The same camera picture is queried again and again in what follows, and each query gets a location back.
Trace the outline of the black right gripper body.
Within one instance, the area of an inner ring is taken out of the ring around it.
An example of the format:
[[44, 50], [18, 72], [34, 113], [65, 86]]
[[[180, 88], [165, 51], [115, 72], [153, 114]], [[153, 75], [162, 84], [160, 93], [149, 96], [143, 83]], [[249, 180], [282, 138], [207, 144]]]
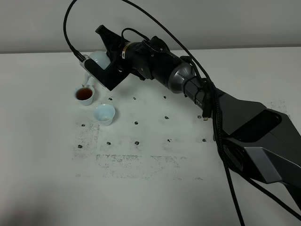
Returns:
[[172, 56], [163, 40], [154, 36], [141, 42], [122, 43], [120, 56], [110, 56], [120, 71], [132, 73], [142, 80], [168, 81], [172, 72]]

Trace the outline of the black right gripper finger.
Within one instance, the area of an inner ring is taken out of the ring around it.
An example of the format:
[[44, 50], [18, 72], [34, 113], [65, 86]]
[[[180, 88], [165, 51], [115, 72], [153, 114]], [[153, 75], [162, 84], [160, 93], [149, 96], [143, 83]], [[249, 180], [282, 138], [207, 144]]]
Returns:
[[120, 56], [122, 52], [122, 38], [116, 33], [107, 29], [104, 25], [100, 25], [96, 31], [100, 35], [103, 44], [107, 50], [109, 57]]

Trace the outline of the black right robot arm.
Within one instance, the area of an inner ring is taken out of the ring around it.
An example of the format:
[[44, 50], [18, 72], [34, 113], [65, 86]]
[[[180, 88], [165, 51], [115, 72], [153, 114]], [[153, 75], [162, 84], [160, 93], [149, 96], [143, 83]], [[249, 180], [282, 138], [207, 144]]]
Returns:
[[[130, 73], [155, 79], [173, 93], [183, 93], [212, 117], [213, 97], [207, 79], [196, 77], [189, 56], [178, 57], [158, 37], [130, 42], [101, 25], [96, 30], [111, 60], [102, 73], [113, 89]], [[289, 117], [259, 102], [239, 100], [217, 90], [221, 142], [230, 168], [265, 184], [280, 182], [301, 202], [301, 136]]]

